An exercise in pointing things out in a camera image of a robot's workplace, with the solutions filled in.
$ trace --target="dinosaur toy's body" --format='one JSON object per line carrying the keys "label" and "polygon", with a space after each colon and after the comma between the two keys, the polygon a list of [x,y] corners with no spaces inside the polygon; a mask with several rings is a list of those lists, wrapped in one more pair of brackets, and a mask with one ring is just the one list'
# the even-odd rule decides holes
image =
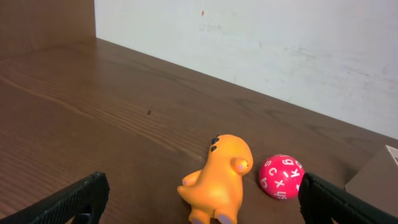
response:
{"label": "dinosaur toy's body", "polygon": [[217,218],[222,224],[235,224],[243,199],[242,176],[251,170],[253,158],[239,137],[225,134],[211,143],[204,168],[186,176],[177,190],[192,206],[192,223],[208,224]]}

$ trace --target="brown wooden wall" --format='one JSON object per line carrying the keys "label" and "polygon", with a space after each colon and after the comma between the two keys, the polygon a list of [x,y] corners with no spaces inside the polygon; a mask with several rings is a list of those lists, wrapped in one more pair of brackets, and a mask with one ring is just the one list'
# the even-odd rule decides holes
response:
{"label": "brown wooden wall", "polygon": [[0,59],[91,37],[94,0],[0,0]]}

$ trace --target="black spot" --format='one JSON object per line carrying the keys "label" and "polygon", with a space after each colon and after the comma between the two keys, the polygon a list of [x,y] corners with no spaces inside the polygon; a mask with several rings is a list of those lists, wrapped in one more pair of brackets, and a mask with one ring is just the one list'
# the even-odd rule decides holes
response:
{"label": "black spot", "polygon": [[211,144],[216,144],[216,142],[218,142],[218,140],[220,140],[219,138],[213,138],[213,140],[211,140]]}

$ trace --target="white backdrop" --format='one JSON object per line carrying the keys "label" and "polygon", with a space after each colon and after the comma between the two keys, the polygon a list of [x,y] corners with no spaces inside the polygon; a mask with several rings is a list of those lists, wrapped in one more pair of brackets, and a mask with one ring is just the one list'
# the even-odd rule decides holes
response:
{"label": "white backdrop", "polygon": [[95,14],[101,39],[398,139],[396,0],[95,0]]}

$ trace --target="pink ball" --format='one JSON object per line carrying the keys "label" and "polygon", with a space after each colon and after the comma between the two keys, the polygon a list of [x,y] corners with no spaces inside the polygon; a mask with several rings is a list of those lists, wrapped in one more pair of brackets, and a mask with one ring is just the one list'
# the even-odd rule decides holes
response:
{"label": "pink ball", "polygon": [[301,164],[293,157],[274,155],[266,159],[260,168],[261,187],[277,199],[291,199],[299,194],[304,175]]}

